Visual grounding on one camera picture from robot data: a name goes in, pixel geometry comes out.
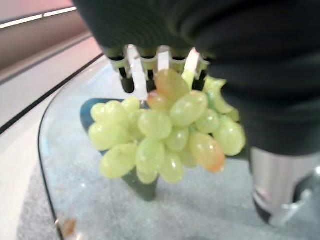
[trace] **grape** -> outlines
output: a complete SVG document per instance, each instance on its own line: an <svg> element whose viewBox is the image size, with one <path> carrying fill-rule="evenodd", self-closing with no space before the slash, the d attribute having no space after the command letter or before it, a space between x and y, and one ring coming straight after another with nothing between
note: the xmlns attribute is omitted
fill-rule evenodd
<svg viewBox="0 0 320 240"><path fill-rule="evenodd" d="M195 125L199 132L211 134L219 127L219 115L214 110L207 109Z"/></svg>
<svg viewBox="0 0 320 240"><path fill-rule="evenodd" d="M170 118L174 126L187 127L199 119L207 107L207 96L200 91L191 91L173 105Z"/></svg>
<svg viewBox="0 0 320 240"><path fill-rule="evenodd" d="M121 105L128 114L140 109L140 101L135 96L128 97Z"/></svg>
<svg viewBox="0 0 320 240"><path fill-rule="evenodd" d="M188 138L189 129L187 127L174 127L164 143L171 151L178 152L187 145Z"/></svg>
<svg viewBox="0 0 320 240"><path fill-rule="evenodd" d="M186 146L183 150L179 151L178 154L182 164L187 168L195 168L198 165L197 160L190 152L188 146Z"/></svg>
<svg viewBox="0 0 320 240"><path fill-rule="evenodd" d="M104 111L108 122L121 125L128 129L129 118L126 110L122 107L120 102L115 100L108 101L104 106Z"/></svg>
<svg viewBox="0 0 320 240"><path fill-rule="evenodd" d="M100 170L110 179L121 178L135 167L137 146L134 143L117 145L102 158Z"/></svg>
<svg viewBox="0 0 320 240"><path fill-rule="evenodd" d="M190 92L186 81L172 69L159 71L155 75L155 86L159 94L175 102Z"/></svg>
<svg viewBox="0 0 320 240"><path fill-rule="evenodd" d="M147 110L141 114L138 127L147 137L161 140L170 135L172 123L166 114L155 110Z"/></svg>
<svg viewBox="0 0 320 240"><path fill-rule="evenodd" d="M139 170L136 170L136 174L143 184L152 184L158 177L158 172L153 171L153 172L141 172Z"/></svg>
<svg viewBox="0 0 320 240"><path fill-rule="evenodd" d="M188 85L189 90L191 90L192 84L195 79L195 72L185 69L184 72L182 73L182 78L185 80L186 84Z"/></svg>
<svg viewBox="0 0 320 240"><path fill-rule="evenodd" d="M145 138L139 145L135 164L137 170L142 173L153 173L160 169L165 160L165 147L162 142Z"/></svg>
<svg viewBox="0 0 320 240"><path fill-rule="evenodd" d="M164 155L164 162L159 170L160 176L169 184L176 184L184 177L184 167L176 152L167 150Z"/></svg>
<svg viewBox="0 0 320 240"><path fill-rule="evenodd" d="M90 110L90 114L92 119L98 123L98 122L102 122L103 120L105 120L107 118L106 116L106 112L105 112L105 104L104 103L97 103L95 104L91 110Z"/></svg>
<svg viewBox="0 0 320 240"><path fill-rule="evenodd" d="M88 135L94 148L99 151L130 142L128 131L117 124L94 123L90 126Z"/></svg>
<svg viewBox="0 0 320 240"><path fill-rule="evenodd" d="M145 111L146 111L145 109L139 109L139 110L134 110L128 114L129 122L130 122L129 133L133 137L133 139L136 141L141 141L142 139L145 138L145 135L139 130L139 127L138 127L138 120L141 114L144 113Z"/></svg>
<svg viewBox="0 0 320 240"><path fill-rule="evenodd" d="M239 154L246 143L242 127L225 115L221 116L220 126L213 136L227 156Z"/></svg>
<svg viewBox="0 0 320 240"><path fill-rule="evenodd" d="M197 162L209 172L223 170L226 157L210 135L195 131L190 136L189 148Z"/></svg>
<svg viewBox="0 0 320 240"><path fill-rule="evenodd" d="M164 95L159 94L156 90L148 94L146 102L151 109L160 112L170 111L173 105L173 102L168 100Z"/></svg>
<svg viewBox="0 0 320 240"><path fill-rule="evenodd" d="M231 112L228 112L226 114L229 118L232 119L234 122L239 122L240 121L240 115L237 109L233 108Z"/></svg>

